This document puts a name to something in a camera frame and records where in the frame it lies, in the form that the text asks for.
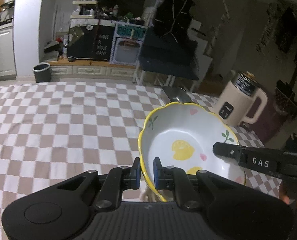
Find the trash can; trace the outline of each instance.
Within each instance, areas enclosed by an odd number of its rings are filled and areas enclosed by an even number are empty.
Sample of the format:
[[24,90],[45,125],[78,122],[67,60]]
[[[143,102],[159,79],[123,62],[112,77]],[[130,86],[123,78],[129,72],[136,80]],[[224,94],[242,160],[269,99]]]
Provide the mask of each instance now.
[[33,68],[35,80],[39,82],[50,82],[50,64],[40,63]]

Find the label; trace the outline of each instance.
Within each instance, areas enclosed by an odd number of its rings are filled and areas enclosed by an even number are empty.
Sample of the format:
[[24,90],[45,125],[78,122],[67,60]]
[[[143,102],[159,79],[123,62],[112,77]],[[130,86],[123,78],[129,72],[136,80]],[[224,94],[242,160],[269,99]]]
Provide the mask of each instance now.
[[268,160],[263,156],[248,154],[246,167],[254,171],[276,171],[277,162]]
[[234,107],[229,102],[225,102],[220,111],[218,112],[218,115],[225,120],[229,117],[233,110]]
[[133,37],[134,39],[142,39],[146,33],[146,28],[136,27],[136,26],[123,26],[119,25],[117,27],[117,35],[131,37],[132,30],[134,30]]

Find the green leaf pattern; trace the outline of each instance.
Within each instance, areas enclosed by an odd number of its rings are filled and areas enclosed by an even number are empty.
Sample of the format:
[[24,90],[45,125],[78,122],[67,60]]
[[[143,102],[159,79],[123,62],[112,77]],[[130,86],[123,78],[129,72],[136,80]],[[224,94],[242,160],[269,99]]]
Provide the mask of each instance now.
[[158,115],[154,117],[154,119],[150,118],[148,119],[149,123],[148,123],[148,127],[152,127],[152,130],[154,130],[154,122],[156,121]]
[[234,139],[228,137],[229,136],[229,131],[228,130],[226,130],[226,133],[222,133],[222,136],[225,137],[224,143],[226,143],[226,141],[230,141],[230,142],[234,141]]

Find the electric kettle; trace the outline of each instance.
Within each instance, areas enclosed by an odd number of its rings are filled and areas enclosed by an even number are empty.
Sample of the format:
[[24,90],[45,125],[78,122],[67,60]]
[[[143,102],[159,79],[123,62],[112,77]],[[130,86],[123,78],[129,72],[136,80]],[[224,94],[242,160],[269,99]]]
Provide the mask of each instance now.
[[[262,102],[254,116],[247,117],[256,98],[260,98]],[[236,72],[220,95],[213,112],[220,117],[223,123],[237,126],[241,122],[255,123],[266,104],[267,96],[258,87],[254,75],[249,72]]]

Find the yellow lemon pattern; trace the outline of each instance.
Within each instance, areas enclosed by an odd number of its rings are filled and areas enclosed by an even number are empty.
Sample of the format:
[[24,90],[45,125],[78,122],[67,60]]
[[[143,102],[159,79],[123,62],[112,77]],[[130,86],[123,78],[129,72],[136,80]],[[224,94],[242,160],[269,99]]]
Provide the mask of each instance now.
[[193,155],[195,149],[186,141],[176,140],[172,144],[172,151],[175,152],[173,155],[175,160],[184,161]]
[[186,174],[196,175],[196,172],[202,169],[202,167],[192,167],[186,172]]

